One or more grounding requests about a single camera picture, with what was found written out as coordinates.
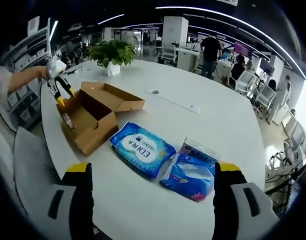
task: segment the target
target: black ceiling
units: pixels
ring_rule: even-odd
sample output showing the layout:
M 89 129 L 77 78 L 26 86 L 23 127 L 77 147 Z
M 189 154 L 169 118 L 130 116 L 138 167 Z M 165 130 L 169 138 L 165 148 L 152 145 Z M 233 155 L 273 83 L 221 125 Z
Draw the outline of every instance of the black ceiling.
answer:
M 78 35 L 81 31 L 84 31 L 84 33 L 86 31 L 96 32 L 107 26 L 123 27 L 136 24 L 162 23 L 163 16 L 183 16 L 183 14 L 191 14 L 224 21 L 246 30 L 265 43 L 230 25 L 211 19 L 184 16 L 189 21 L 189 25 L 215 30 L 235 37 L 260 51 L 271 52 L 272 50 L 265 44 L 270 45 L 289 63 L 293 71 L 301 75 L 294 63 L 276 45 L 257 31 L 236 20 L 200 10 L 155 9 L 155 7 L 159 6 L 196 7 L 228 14 L 262 30 L 277 41 L 296 60 L 306 74 L 306 28 L 304 27 L 306 24 L 306 10 L 302 9 L 302 5 L 299 4 L 299 2 L 303 2 L 301 0 L 296 1 L 296 4 L 285 2 L 275 2 L 272 0 L 238 0 L 238 6 L 235 7 L 216 0 L 154 0 L 150 2 L 142 0 L 124 2 L 116 0 L 30 0 L 28 1 L 24 14 L 19 14 L 18 16 L 16 31 L 12 35 L 11 43 L 15 44 L 26 37 L 27 21 L 35 16 L 41 16 L 40 26 L 46 24 L 48 17 L 51 17 L 52 23 L 55 20 L 59 20 L 52 42 L 60 42 L 62 41 L 62 37 L 67 35 L 67 30 L 74 23 L 81 23 L 84 27 L 70 32 L 71 35 Z M 98 22 L 119 14 L 125 14 L 125 16 L 97 25 Z M 192 27 L 189 28 L 189 32 L 210 33 L 206 30 Z

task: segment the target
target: white shelving unit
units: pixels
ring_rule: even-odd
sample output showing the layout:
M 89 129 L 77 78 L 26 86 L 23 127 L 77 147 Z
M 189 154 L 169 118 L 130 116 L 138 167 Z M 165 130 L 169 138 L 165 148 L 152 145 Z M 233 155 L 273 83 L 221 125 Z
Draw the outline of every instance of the white shelving unit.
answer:
M 8 68 L 10 72 L 21 72 L 24 69 L 30 68 L 35 65 L 40 65 L 46 62 L 48 58 L 51 57 L 50 48 L 50 18 L 47 21 L 47 26 L 39 29 L 32 35 L 24 38 L 15 47 L 13 47 L 9 52 L 7 52 L 0 60 L 0 65 Z M 28 58 L 26 61 L 18 63 L 21 58 L 26 56 Z M 40 98 L 39 93 L 36 93 L 38 88 L 38 82 L 31 82 L 27 87 L 27 93 L 17 95 L 17 103 L 12 107 L 9 106 L 8 113 L 10 120 L 15 128 L 23 126 L 24 128 L 29 128 L 34 122 L 40 118 L 40 110 L 36 111 L 31 107 L 31 104 L 36 101 L 36 98 Z M 21 114 L 29 110 L 30 118 L 21 119 Z

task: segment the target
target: wet wipes package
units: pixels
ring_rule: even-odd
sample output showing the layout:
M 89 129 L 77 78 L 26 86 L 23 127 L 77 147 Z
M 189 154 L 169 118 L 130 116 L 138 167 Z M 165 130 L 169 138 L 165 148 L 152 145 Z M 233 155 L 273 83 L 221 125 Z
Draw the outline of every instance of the wet wipes package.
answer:
M 122 157 L 151 178 L 156 178 L 163 163 L 176 152 L 167 142 L 131 122 L 109 140 Z
M 212 191 L 214 168 L 202 160 L 181 153 L 174 158 L 160 184 L 196 202 Z

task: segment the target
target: blue wet wipes package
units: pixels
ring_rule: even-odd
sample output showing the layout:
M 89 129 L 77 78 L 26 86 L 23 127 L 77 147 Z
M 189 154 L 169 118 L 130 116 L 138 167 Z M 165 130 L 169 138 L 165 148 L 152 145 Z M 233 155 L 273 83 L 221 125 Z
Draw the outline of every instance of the blue wet wipes package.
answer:
M 131 122 L 109 140 L 122 157 L 150 178 L 156 178 L 163 163 L 176 153 L 167 142 Z
M 202 160 L 181 153 L 174 158 L 160 184 L 196 202 L 205 199 L 214 185 L 214 168 Z

